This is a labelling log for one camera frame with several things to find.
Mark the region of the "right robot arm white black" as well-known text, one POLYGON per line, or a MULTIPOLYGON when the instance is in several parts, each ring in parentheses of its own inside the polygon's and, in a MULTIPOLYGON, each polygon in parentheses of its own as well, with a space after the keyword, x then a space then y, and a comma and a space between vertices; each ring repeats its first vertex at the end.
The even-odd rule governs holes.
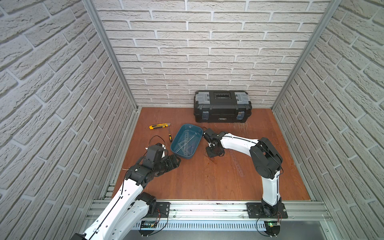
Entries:
POLYGON ((278 206, 282 203, 279 177, 283 170, 283 159, 269 139, 247 139, 228 132, 217 134, 212 129, 206 129, 203 137, 209 144, 206 151, 210 158, 223 156, 225 149, 251 157, 256 172, 262 178, 261 212, 266 217, 276 216, 278 206))

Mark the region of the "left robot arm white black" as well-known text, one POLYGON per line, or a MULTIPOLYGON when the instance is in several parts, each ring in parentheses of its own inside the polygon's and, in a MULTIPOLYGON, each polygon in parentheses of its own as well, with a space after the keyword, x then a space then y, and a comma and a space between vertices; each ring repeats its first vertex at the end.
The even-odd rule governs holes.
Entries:
POLYGON ((118 192, 99 217, 82 234, 72 240, 121 240, 136 223, 156 211, 156 197, 144 188, 155 177, 179 167, 181 159, 169 155, 160 143, 149 146, 146 153, 125 174, 118 192))

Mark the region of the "teal plastic storage tray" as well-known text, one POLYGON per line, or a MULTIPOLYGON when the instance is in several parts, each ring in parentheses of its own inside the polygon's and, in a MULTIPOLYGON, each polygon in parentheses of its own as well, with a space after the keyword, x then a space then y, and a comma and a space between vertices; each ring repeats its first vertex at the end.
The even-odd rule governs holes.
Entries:
POLYGON ((171 151, 179 158, 191 159, 200 144, 203 132, 203 129, 198 126, 182 125, 173 139, 171 151))

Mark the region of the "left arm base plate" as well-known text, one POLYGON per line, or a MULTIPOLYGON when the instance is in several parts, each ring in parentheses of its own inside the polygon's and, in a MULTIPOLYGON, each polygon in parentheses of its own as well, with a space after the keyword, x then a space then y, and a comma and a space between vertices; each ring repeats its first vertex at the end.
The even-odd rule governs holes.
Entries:
POLYGON ((170 202, 153 202, 149 204, 149 210, 147 214, 144 216, 144 218, 155 218, 159 214, 166 214, 167 216, 169 215, 170 212, 170 202))

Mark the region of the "long clear straight ruler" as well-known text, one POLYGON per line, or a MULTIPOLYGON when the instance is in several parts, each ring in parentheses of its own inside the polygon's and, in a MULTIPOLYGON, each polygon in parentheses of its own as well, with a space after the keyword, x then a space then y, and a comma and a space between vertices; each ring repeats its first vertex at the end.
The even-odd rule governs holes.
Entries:
POLYGON ((197 133, 195 133, 190 139, 188 139, 187 141, 185 141, 185 143, 180 146, 175 153, 179 152, 181 149, 185 149, 186 145, 197 135, 197 133))

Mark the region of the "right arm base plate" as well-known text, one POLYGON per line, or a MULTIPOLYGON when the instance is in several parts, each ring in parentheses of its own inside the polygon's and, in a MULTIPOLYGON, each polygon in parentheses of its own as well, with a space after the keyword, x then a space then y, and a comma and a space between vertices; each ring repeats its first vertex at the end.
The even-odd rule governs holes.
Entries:
POLYGON ((250 219, 287 219, 288 214, 285 205, 278 202, 275 206, 269 206, 264 202, 246 203, 250 219))

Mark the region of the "clear stencil ruler with holes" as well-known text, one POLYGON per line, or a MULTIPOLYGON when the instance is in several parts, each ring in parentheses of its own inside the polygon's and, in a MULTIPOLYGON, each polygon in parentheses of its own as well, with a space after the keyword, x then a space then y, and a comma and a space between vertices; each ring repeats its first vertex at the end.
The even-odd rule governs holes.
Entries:
POLYGON ((191 136, 186 136, 186 139, 184 141, 184 145, 182 147, 184 155, 188 154, 188 148, 189 148, 189 142, 194 138, 196 134, 192 134, 191 136))

